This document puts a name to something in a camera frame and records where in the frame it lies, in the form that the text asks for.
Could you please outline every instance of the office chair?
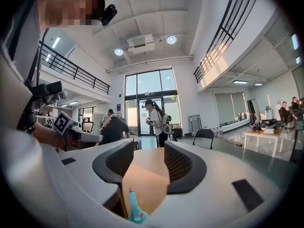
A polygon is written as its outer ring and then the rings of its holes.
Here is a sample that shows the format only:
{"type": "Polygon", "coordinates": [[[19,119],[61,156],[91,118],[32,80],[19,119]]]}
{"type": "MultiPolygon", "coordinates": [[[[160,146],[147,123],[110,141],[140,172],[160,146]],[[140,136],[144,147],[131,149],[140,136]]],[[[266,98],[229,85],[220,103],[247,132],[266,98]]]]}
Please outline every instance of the office chair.
{"type": "Polygon", "coordinates": [[[91,133],[92,129],[93,129],[94,123],[91,122],[91,118],[90,117],[85,117],[82,120],[82,131],[87,132],[87,133],[91,133]]]}
{"type": "Polygon", "coordinates": [[[210,149],[212,150],[212,143],[213,143],[213,132],[210,129],[200,129],[196,132],[194,139],[193,139],[193,143],[192,145],[195,145],[195,139],[198,138],[206,138],[206,139],[211,139],[211,145],[210,145],[210,149]]]}

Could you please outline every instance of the blue bottle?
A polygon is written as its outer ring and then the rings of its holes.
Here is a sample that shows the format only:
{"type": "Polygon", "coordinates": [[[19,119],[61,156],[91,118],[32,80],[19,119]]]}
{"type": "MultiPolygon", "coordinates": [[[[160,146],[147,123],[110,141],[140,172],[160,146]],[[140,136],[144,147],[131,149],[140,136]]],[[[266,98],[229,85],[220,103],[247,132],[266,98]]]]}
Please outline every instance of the blue bottle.
{"type": "Polygon", "coordinates": [[[131,203],[131,215],[129,216],[129,221],[132,221],[136,224],[142,224],[146,221],[149,215],[137,206],[136,195],[131,188],[129,189],[129,195],[131,203]]]}

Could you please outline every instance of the glass door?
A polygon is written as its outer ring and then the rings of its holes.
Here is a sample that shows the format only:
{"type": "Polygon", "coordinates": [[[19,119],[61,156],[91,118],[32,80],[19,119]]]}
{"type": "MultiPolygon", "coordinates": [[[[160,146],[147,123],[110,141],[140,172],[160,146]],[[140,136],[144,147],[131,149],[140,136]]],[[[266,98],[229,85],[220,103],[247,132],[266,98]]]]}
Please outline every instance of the glass door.
{"type": "Polygon", "coordinates": [[[144,103],[148,99],[154,101],[161,109],[163,109],[163,97],[144,98],[144,99],[138,100],[138,103],[137,103],[138,136],[154,136],[155,135],[153,127],[149,126],[146,123],[146,118],[150,117],[150,113],[144,107],[144,103]]]}

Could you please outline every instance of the air conditioner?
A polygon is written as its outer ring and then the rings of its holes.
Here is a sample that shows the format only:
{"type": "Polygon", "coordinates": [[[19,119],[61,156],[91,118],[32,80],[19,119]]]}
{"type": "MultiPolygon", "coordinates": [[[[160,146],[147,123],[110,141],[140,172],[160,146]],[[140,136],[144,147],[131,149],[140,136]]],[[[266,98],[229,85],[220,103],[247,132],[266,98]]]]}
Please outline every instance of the air conditioner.
{"type": "Polygon", "coordinates": [[[129,43],[128,51],[133,54],[153,51],[155,44],[153,40],[153,35],[146,36],[136,36],[127,40],[129,43]]]}

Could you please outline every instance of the black metal railing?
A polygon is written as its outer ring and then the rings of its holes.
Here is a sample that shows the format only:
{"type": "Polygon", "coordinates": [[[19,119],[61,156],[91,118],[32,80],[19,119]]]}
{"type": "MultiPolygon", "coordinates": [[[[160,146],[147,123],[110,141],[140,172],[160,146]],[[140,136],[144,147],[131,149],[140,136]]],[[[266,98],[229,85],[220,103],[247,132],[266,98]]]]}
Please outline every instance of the black metal railing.
{"type": "Polygon", "coordinates": [[[229,0],[223,19],[204,58],[194,72],[199,82],[215,65],[241,30],[256,0],[229,0]]]}
{"type": "Polygon", "coordinates": [[[101,91],[107,95],[109,94],[110,86],[108,84],[86,72],[75,63],[72,63],[70,60],[57,53],[46,44],[43,44],[42,46],[41,64],[86,86],[101,91]]]}

